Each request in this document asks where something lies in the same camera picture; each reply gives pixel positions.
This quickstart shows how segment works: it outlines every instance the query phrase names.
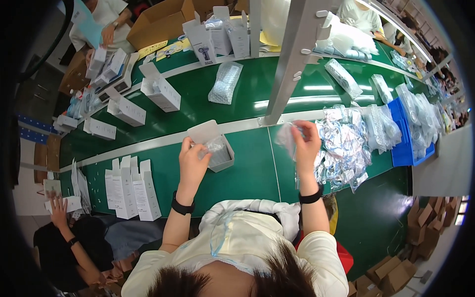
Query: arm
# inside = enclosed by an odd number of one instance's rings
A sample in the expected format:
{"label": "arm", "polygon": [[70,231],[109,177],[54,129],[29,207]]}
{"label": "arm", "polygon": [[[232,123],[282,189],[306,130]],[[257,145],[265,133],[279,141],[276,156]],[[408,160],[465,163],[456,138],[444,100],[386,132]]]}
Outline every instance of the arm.
{"label": "arm", "polygon": [[[294,124],[303,129],[305,138],[296,127],[292,127],[292,135],[296,144],[296,167],[300,178],[300,194],[310,196],[318,192],[318,184],[314,175],[314,161],[322,145],[317,127],[308,121],[295,121]],[[311,204],[302,204],[302,222],[304,236],[314,231],[330,232],[330,223],[323,200]]]}
{"label": "arm", "polygon": [[[51,203],[51,221],[53,224],[59,229],[61,235],[63,235],[64,240],[66,242],[73,239],[75,236],[69,229],[66,220],[66,208],[67,208],[67,199],[65,199],[63,203],[63,197],[60,195],[59,197],[56,196],[55,191],[47,192],[47,196]],[[93,284],[97,281],[102,281],[102,273],[97,269],[94,265],[92,260],[87,255],[84,248],[81,246],[81,243],[78,241],[72,247],[71,250],[76,258],[79,267],[77,270],[79,275],[83,278],[83,280],[88,284]]]}
{"label": "arm", "polygon": [[[211,154],[208,153],[200,160],[198,152],[205,150],[202,144],[195,144],[191,138],[186,137],[181,144],[180,160],[180,183],[178,184],[176,200],[183,206],[190,206],[193,203],[196,191],[208,168]],[[163,231],[162,244],[159,250],[173,253],[180,245],[188,241],[190,232],[191,214],[181,215],[171,209],[168,216],[165,230]]]}

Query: watch strap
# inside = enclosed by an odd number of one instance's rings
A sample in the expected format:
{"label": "watch strap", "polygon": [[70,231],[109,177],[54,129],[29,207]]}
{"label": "watch strap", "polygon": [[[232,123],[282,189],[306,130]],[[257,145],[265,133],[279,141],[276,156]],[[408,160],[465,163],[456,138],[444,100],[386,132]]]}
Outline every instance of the watch strap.
{"label": "watch strap", "polygon": [[187,213],[193,213],[195,210],[195,201],[190,206],[184,206],[178,203],[177,191],[173,192],[173,199],[171,201],[171,208],[173,208],[177,213],[181,215],[186,215]]}
{"label": "watch strap", "polygon": [[310,196],[302,196],[298,193],[298,200],[301,204],[311,204],[317,202],[323,194],[323,185],[318,184],[318,192]]}

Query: open white box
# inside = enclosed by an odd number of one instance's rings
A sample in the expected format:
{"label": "open white box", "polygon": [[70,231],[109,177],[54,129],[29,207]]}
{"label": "open white box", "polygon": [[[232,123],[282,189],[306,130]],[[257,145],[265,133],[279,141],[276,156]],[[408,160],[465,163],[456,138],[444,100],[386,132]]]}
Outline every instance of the open white box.
{"label": "open white box", "polygon": [[[179,111],[181,95],[170,85],[170,83],[158,71],[153,63],[145,63],[139,66],[144,79],[140,91],[152,100],[164,112]],[[153,83],[158,83],[160,93],[153,89]]]}
{"label": "open white box", "polygon": [[229,145],[229,142],[224,136],[224,134],[221,134],[219,132],[218,124],[216,123],[215,120],[210,120],[202,124],[199,124],[197,126],[191,127],[190,129],[187,130],[187,132],[188,132],[188,136],[190,136],[193,142],[196,144],[205,144],[206,142],[220,135],[222,136],[223,141],[225,142],[226,147],[228,148],[228,152],[229,152],[229,155],[231,156],[231,160],[221,163],[221,164],[217,164],[212,167],[208,166],[208,168],[210,168],[212,171],[220,172],[221,170],[234,165],[234,151],[231,148],[231,145]]}
{"label": "open white box", "polygon": [[114,140],[117,127],[90,117],[84,121],[83,131],[105,140]]}
{"label": "open white box", "polygon": [[123,120],[132,127],[145,125],[145,116],[147,114],[145,109],[122,96],[113,87],[107,88],[105,92],[109,95],[109,102],[107,103],[108,113]]}

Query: metal frame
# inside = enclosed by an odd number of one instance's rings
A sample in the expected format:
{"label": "metal frame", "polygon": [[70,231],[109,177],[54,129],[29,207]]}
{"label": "metal frame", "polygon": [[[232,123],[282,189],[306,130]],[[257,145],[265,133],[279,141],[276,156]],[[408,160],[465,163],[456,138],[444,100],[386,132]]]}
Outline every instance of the metal frame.
{"label": "metal frame", "polygon": [[323,29],[322,26],[331,6],[330,0],[293,0],[290,3],[282,50],[264,118],[265,125],[274,125],[279,120],[305,64],[318,64],[321,56],[312,53],[312,49],[317,40],[327,39],[326,35],[330,34],[331,27]]}

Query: blue plastic crate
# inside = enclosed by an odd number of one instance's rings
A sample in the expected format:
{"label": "blue plastic crate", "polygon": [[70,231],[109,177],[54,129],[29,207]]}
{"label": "blue plastic crate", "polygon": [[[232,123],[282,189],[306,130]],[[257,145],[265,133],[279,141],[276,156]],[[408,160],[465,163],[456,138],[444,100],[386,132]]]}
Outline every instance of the blue plastic crate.
{"label": "blue plastic crate", "polygon": [[397,144],[391,150],[392,156],[392,165],[394,167],[398,166],[417,166],[424,162],[428,157],[432,156],[435,153],[434,144],[426,149],[426,156],[420,159],[414,159],[414,154],[412,152],[412,139],[409,131],[408,120],[406,118],[406,113],[404,112],[404,107],[402,106],[401,99],[397,97],[393,101],[388,103],[388,107],[391,111],[392,119],[398,124],[399,129],[402,132],[401,143]]}

